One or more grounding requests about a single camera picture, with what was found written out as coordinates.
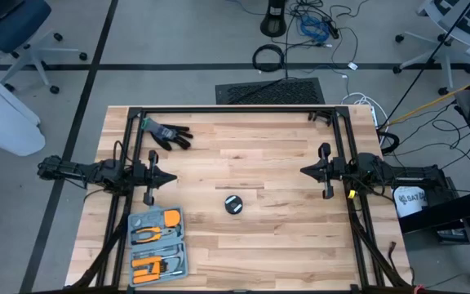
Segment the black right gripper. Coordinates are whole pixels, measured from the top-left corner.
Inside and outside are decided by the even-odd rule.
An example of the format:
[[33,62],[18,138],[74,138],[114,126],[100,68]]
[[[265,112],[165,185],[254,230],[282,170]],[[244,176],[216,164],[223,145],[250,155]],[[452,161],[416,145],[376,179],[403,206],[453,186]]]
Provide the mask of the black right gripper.
[[307,167],[302,167],[300,172],[306,176],[312,177],[317,182],[324,184],[324,191],[322,197],[330,199],[334,196],[334,187],[331,185],[331,180],[342,180],[345,173],[346,162],[343,157],[336,157],[330,159],[331,148],[329,143],[322,143],[318,149],[320,160]]

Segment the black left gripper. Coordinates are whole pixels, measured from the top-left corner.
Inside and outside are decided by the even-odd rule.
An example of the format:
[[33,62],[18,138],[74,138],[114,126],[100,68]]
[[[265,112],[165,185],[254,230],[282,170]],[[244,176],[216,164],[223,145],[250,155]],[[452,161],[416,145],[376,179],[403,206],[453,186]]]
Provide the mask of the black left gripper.
[[164,185],[176,182],[178,180],[176,175],[162,171],[157,167],[158,154],[154,150],[149,151],[149,165],[146,166],[140,160],[132,163],[132,176],[134,186],[145,186],[146,192],[143,196],[143,203],[147,206],[154,204],[153,191],[159,189]]

